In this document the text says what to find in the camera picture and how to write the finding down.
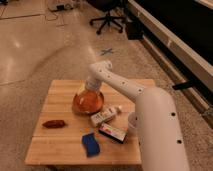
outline sponge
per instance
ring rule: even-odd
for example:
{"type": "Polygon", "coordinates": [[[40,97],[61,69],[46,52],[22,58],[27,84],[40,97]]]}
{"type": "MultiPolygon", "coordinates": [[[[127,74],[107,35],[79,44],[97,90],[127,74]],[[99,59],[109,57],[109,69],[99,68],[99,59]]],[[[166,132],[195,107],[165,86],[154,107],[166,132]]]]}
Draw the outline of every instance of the sponge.
{"type": "Polygon", "coordinates": [[[98,142],[95,140],[94,133],[84,135],[82,137],[82,143],[86,148],[87,157],[98,155],[100,153],[100,147],[98,142]]]}

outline office chair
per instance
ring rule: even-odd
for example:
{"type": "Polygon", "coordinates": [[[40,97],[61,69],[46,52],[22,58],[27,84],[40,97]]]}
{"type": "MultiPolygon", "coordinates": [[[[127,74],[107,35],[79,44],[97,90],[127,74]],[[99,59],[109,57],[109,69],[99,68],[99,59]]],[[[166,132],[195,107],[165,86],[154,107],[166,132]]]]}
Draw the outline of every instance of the office chair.
{"type": "Polygon", "coordinates": [[[110,26],[110,23],[115,24],[116,26],[119,27],[119,33],[123,32],[123,27],[116,21],[116,20],[122,20],[122,22],[125,21],[124,17],[116,17],[116,16],[111,16],[111,10],[115,9],[116,7],[119,7],[122,5],[121,0],[87,0],[87,2],[92,5],[94,8],[106,12],[105,17],[100,17],[100,18],[94,18],[90,20],[90,25],[93,25],[94,21],[102,21],[103,23],[101,24],[100,28],[96,31],[98,35],[101,34],[101,30],[103,27],[108,24],[110,26]]]}

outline floor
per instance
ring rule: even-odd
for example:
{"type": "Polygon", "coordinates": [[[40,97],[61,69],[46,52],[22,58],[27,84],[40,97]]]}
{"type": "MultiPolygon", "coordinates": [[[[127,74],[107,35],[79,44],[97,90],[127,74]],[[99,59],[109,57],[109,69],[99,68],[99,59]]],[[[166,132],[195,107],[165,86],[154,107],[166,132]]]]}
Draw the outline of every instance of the floor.
{"type": "MultiPolygon", "coordinates": [[[[152,78],[172,94],[191,170],[213,170],[213,131],[184,95],[171,89],[172,81],[140,42],[129,41],[125,33],[107,27],[97,36],[98,25],[91,27],[88,21],[102,14],[87,4],[83,10],[75,8],[56,15],[47,10],[44,0],[11,0],[6,8],[0,5],[1,171],[48,170],[25,166],[24,159],[51,81],[85,79],[89,64],[106,59],[112,61],[115,73],[152,78]],[[102,54],[110,48],[113,53],[102,54]]],[[[127,166],[61,168],[97,169],[141,170],[127,166]]]]}

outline wooden tabletop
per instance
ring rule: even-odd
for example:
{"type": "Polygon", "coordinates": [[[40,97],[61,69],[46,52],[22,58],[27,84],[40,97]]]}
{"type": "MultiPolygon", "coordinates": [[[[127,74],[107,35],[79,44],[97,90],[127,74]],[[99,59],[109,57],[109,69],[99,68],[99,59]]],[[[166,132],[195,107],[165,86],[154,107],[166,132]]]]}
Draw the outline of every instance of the wooden tabletop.
{"type": "MultiPolygon", "coordinates": [[[[146,86],[154,86],[151,79],[135,80],[146,86]]],[[[54,80],[48,91],[42,113],[37,122],[33,138],[25,159],[27,165],[139,165],[141,164],[138,139],[127,134],[124,144],[105,137],[92,127],[90,117],[73,114],[72,99],[81,80],[54,80]],[[68,125],[61,129],[46,129],[42,123],[63,119],[68,125]],[[83,135],[95,132],[100,145],[100,154],[87,158],[82,145],[83,135]]],[[[110,125],[127,130],[128,113],[134,104],[117,91],[104,84],[101,91],[105,97],[104,107],[122,105],[122,114],[109,122],[110,125]]]]}

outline table leg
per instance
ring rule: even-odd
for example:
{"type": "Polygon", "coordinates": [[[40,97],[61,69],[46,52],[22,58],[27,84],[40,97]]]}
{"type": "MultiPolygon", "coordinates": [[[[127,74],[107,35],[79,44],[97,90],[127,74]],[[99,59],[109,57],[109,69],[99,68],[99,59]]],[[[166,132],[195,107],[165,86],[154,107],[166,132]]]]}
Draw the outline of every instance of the table leg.
{"type": "Polygon", "coordinates": [[[51,171],[58,171],[58,169],[55,166],[53,166],[53,165],[47,165],[46,167],[48,169],[50,169],[51,171]]]}

